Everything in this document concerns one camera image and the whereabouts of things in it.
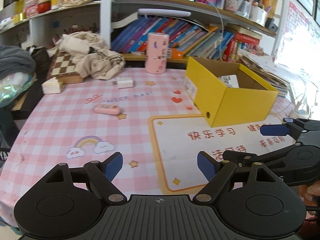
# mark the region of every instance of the purple book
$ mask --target purple book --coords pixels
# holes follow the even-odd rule
[[[123,53],[129,53],[132,46],[142,36],[142,34],[157,20],[157,17],[148,17],[146,24],[131,38],[127,45],[122,50]]]

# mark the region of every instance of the beige cloth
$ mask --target beige cloth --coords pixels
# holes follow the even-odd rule
[[[125,66],[124,57],[109,50],[103,39],[95,33],[64,34],[57,45],[60,51],[72,56],[72,62],[76,64],[75,72],[82,78],[91,75],[95,79],[109,80],[120,73]],[[88,54],[90,47],[93,47],[95,52]]]

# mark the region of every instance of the orange border frame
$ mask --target orange border frame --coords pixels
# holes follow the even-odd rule
[[[278,118],[280,121],[281,119],[273,112],[270,112],[269,114],[272,114],[276,118]],[[172,195],[172,194],[196,194],[199,190],[202,189],[203,185],[194,186],[194,187],[188,187],[184,189],[178,189],[178,190],[171,190],[168,186],[168,181],[165,176],[163,162],[158,146],[158,140],[156,137],[156,132],[153,126],[153,121],[156,119],[172,119],[172,118],[190,118],[190,117],[204,117],[202,114],[175,114],[175,115],[155,115],[151,116],[148,119],[148,127],[149,127],[149,134],[150,134],[150,141],[152,146],[152,153],[155,159],[155,165],[157,169],[158,174],[158,184],[159,188],[162,191],[164,195]]]

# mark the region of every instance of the red heart print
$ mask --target red heart print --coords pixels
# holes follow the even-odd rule
[[[176,98],[176,97],[171,98],[171,100],[177,104],[183,101],[182,98]]]

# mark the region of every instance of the open cardboard box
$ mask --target open cardboard box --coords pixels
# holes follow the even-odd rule
[[[235,74],[240,88],[218,77]],[[211,127],[266,119],[278,90],[239,63],[189,57],[184,88]]]

